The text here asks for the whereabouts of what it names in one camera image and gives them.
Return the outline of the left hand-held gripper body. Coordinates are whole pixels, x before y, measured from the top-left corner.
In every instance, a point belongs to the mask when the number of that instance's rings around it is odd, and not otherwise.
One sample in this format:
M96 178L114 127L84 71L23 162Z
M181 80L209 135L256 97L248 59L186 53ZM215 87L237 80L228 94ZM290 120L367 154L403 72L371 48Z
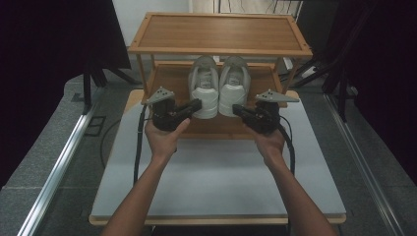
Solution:
M186 118L179 116L179 106L175 104L174 92L160 87L146 100L151 108L153 125L166 132L174 131Z

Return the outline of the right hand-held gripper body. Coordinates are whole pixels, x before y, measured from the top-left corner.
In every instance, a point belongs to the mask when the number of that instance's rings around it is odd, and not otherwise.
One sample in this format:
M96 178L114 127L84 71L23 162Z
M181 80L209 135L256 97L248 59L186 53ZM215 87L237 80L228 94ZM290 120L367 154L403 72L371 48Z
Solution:
M255 96L255 108L259 114L254 115L254 121L246 124L258 134L269 135L280 125L279 103L298 102L298 98L284 95L277 91L267 90Z

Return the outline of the white sneaker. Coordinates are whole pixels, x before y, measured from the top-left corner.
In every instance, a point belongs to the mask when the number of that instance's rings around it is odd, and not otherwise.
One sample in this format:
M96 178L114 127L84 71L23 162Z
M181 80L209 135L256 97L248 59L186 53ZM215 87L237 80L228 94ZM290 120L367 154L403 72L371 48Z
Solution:
M199 57L189 73L190 99L199 99L202 108L194 113L199 119L211 119L217 115L219 98L219 75L215 61L210 56Z
M228 57L222 66L219 79L219 113L234 117L232 106L247 103L250 85L251 76L245 60L239 56Z

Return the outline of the three-tier wooden shoe rack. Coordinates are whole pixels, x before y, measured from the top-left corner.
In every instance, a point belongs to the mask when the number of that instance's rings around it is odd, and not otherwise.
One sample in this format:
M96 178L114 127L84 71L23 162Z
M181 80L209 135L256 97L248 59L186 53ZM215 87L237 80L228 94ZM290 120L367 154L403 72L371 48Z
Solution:
M176 102L189 100L188 75L197 56L241 56L247 59L252 84L248 104L268 89L286 93L278 60L287 57L298 66L312 51L291 16L245 14L148 13L128 51L151 58L150 74L142 75L144 98L163 87ZM273 63L255 63L270 57Z

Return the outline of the person's right hand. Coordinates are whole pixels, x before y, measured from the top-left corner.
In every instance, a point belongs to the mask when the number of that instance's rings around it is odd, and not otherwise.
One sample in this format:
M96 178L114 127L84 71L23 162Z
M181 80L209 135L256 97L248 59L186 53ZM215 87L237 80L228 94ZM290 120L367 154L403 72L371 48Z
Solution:
M277 166L284 166L285 161L282 156L285 139L282 134L275 130L270 135L262 135L256 133L248 126L244 129L253 136L256 146L264 158L264 163L267 167L276 168Z

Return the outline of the person's left hand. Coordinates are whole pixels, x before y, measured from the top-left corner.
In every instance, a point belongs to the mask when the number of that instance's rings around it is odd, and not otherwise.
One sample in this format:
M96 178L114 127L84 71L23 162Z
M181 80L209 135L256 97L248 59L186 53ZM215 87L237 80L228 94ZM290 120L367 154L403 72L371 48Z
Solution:
M177 149L180 135L189 125L190 119L186 118L174 131L165 132L157 129L152 121L148 121L146 124L146 136L151 150L151 162L166 165Z

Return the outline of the white power strip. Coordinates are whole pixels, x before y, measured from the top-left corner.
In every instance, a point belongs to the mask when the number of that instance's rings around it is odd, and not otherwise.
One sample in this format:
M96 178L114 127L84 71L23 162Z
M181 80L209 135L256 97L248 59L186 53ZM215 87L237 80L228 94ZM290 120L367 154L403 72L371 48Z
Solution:
M304 78L307 78L307 77L309 77L309 76L311 76L311 75L313 75L313 74L315 74L316 72L318 71L318 68L317 67L315 67L315 66L312 66L311 68L309 68L308 70L306 70L302 75L301 75L301 77L304 79Z

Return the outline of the black metal stand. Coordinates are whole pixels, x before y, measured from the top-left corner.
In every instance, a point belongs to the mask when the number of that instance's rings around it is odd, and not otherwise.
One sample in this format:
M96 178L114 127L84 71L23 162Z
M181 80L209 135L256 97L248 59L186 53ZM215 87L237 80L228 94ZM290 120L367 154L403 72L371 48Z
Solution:
M332 93L335 89L338 89L338 96L336 97L337 114L343 122L346 122L345 106L346 98L348 97L348 79L344 70L344 63L348 52L349 47L344 46L331 63L292 85L293 88L300 88L321 76L327 75L322 86L322 91L323 93Z
M133 85L141 85L142 82L135 80L128 76L121 69L111 66L109 63L100 60L91 60L85 64L83 73L83 88L84 88L84 110L83 114L87 115L92 108L90 81L93 81L98 88L104 88L107 84L107 79L103 70L107 69L122 80Z

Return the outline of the dark curtain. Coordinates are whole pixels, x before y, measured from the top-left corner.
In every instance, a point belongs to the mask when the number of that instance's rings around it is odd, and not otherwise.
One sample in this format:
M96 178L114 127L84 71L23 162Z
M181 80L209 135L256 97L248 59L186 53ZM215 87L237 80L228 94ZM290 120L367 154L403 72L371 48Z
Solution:
M130 67L113 0L0 0L0 188L92 66Z
M417 0L308 0L336 4L331 63L349 47L344 70L354 103L417 185Z

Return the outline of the black floor socket frame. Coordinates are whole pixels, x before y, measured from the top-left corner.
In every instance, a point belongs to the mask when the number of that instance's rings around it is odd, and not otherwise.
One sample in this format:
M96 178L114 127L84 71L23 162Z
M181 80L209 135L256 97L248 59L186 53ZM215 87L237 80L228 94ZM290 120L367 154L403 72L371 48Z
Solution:
M86 137L99 137L101 131L103 130L104 123L106 117L105 116L93 116L85 131Z

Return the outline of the aluminium floor rail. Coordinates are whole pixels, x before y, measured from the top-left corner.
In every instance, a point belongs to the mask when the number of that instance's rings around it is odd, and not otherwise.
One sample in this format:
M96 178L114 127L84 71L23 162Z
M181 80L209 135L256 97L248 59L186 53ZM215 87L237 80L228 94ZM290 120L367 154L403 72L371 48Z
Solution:
M346 122L342 120L338 114L336 103L333 98L325 94L324 99L328 105L328 108L331 112L331 115L341 133L341 136L346 142L347 147L349 148L353 160L358 168L358 171L361 174L361 177L373 199L377 211L389 233L390 236L405 236L405 233L396 217L396 214L388 202L387 196L381 187L379 181L375 177L373 171L371 170L366 158L359 148L351 130Z
M97 88L93 93L92 105L89 107L89 110L85 111L78 119L17 236L33 236L35 234L41 220L44 218L48 207L54 198L74 153L82 140L82 137L97 107L97 103L103 93L104 88Z

